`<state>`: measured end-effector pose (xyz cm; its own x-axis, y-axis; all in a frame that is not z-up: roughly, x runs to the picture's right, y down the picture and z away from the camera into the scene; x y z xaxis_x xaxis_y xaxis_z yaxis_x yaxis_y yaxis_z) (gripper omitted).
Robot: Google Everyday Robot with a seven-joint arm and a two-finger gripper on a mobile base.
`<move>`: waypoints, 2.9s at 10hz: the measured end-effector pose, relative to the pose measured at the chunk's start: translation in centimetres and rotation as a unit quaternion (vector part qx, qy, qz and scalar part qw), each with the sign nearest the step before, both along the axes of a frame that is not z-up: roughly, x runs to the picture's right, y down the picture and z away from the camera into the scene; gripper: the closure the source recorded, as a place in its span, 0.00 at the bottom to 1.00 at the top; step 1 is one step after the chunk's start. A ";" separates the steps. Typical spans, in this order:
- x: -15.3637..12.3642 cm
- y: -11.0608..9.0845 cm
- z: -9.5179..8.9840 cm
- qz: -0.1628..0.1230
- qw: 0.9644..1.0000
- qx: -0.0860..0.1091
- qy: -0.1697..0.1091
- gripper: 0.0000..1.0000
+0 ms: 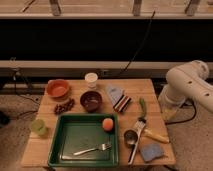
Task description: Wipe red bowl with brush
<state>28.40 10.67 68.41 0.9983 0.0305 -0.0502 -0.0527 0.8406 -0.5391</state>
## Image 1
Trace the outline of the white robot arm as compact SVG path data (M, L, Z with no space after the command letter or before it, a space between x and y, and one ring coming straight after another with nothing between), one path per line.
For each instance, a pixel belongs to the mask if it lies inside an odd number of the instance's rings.
M200 60L171 68L166 73L167 84L158 97L163 120L172 119L187 98L213 112L213 85L206 82L208 76L208 65Z

